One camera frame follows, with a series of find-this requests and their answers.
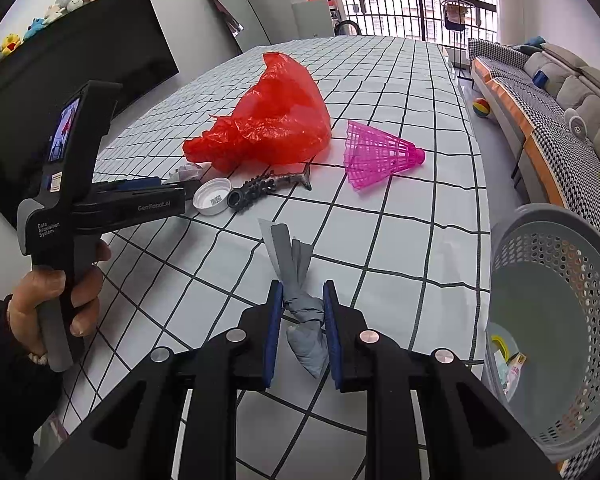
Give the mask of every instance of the blue gripper pad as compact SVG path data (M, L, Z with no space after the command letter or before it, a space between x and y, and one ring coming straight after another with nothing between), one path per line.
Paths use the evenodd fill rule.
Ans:
M148 187L158 187L162 185L162 181L159 176L148 176L145 178L133 178L126 180L120 184L116 191L129 191L132 189L145 189Z
M278 351L278 334L280 333L280 320L282 319L282 283L278 283L276 299L271 309L267 339L264 343L264 374L263 381L267 388L271 386L273 372L276 368L276 352Z
M329 360L331 362L331 377L336 390L339 390L342 386L342 348L340 347L336 319L333 315L329 287L326 283L322 286L322 301L324 303L324 329L327 334L327 348L329 349Z

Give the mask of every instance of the device screen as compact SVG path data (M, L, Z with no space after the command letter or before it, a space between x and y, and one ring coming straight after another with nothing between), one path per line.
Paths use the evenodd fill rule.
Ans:
M49 151L49 162L57 162L64 157L64 150L69 141L69 132L75 119L75 113L78 109L80 98L72 101L60 114L60 123L51 140L51 150Z

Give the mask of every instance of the pink shuttlecock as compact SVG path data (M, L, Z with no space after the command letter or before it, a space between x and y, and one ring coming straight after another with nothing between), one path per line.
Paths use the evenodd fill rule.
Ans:
M424 150L408 140L349 121L344 167L350 184L362 189L424 162Z

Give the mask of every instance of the laundry basket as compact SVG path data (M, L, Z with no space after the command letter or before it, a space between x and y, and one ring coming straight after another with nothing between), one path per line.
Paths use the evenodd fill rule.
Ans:
M482 380L557 462L600 432L600 234L567 209L529 204L491 240L490 322L526 362L507 402L488 331Z

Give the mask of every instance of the silver screw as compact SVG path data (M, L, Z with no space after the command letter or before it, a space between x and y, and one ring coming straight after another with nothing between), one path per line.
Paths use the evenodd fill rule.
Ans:
M440 350L436 350L436 359L442 364L448 365L451 361L454 360L454 355L451 350L441 348Z
M171 355L171 352L169 352L168 348L158 346L158 348L154 348L154 351L151 352L151 361L161 363L166 361L169 358L169 355Z
M232 328L226 333L226 340L232 343L239 343L245 337L247 337L247 333L241 328Z
M360 332L360 340L364 343L377 343L379 339L378 332L373 330L363 330Z

